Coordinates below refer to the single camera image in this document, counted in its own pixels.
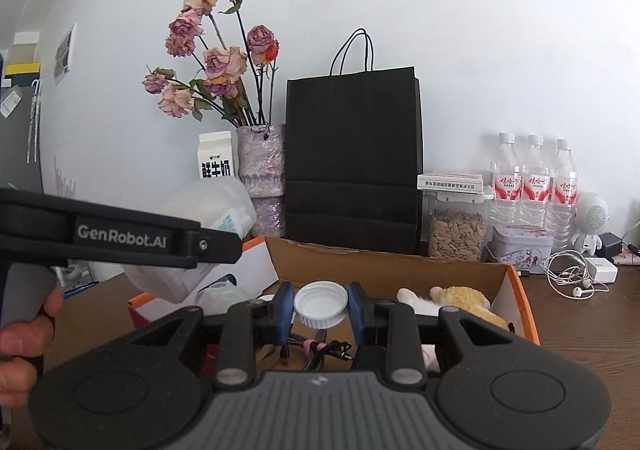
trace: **flower vase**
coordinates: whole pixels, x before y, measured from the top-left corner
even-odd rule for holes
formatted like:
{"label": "flower vase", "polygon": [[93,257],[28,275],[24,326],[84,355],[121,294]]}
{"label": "flower vase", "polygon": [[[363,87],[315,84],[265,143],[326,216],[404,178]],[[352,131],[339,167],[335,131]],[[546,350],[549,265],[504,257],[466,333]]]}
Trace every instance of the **flower vase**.
{"label": "flower vase", "polygon": [[254,236],[284,235],[284,123],[238,127],[238,177],[255,206]]}

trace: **gray grip pad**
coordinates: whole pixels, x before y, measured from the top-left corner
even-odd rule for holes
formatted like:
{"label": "gray grip pad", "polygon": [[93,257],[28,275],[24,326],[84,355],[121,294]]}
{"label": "gray grip pad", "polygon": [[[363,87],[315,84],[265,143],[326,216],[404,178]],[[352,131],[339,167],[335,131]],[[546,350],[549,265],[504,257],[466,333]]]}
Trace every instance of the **gray grip pad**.
{"label": "gray grip pad", "polygon": [[219,393],[166,450],[472,450],[417,393],[373,372],[269,372],[250,390]]}

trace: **human hand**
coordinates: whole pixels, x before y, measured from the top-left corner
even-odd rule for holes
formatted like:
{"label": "human hand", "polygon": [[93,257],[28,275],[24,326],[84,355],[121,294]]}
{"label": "human hand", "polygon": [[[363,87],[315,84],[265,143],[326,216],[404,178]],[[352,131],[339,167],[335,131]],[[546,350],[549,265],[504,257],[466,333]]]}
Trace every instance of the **human hand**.
{"label": "human hand", "polygon": [[[44,303],[44,311],[55,317],[63,300],[62,290],[56,286]],[[27,404],[38,373],[23,358],[42,356],[52,340],[53,324],[44,315],[29,323],[11,324],[0,331],[0,353],[17,356],[0,362],[0,406],[18,408]]]}

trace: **desk surface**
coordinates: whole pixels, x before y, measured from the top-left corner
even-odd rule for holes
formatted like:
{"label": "desk surface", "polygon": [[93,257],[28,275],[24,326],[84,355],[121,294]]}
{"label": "desk surface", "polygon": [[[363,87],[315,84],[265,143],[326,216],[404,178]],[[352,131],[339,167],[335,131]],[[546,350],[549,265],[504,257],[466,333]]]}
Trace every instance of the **desk surface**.
{"label": "desk surface", "polygon": [[[640,272],[622,268],[610,293],[582,301],[563,299],[542,277],[523,283],[542,345],[594,370],[609,388],[612,412],[598,450],[640,448]],[[121,275],[68,300],[47,366],[130,331],[127,300],[136,294]],[[15,414],[11,448],[40,448],[26,411]]]}
{"label": "desk surface", "polygon": [[593,370],[609,389],[598,450],[640,448],[640,271],[622,267],[611,292],[589,300],[564,299],[542,277],[523,284],[541,345]]}

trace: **white power adapter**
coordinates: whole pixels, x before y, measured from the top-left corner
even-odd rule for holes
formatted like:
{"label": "white power adapter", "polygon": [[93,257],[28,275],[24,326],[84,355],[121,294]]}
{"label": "white power adapter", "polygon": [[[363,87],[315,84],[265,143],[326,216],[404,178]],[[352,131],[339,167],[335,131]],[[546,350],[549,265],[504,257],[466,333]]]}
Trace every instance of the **white power adapter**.
{"label": "white power adapter", "polygon": [[589,268],[589,275],[592,280],[601,284],[615,283],[616,277],[618,276],[618,268],[607,259],[587,257],[585,261],[587,262],[587,268]]}

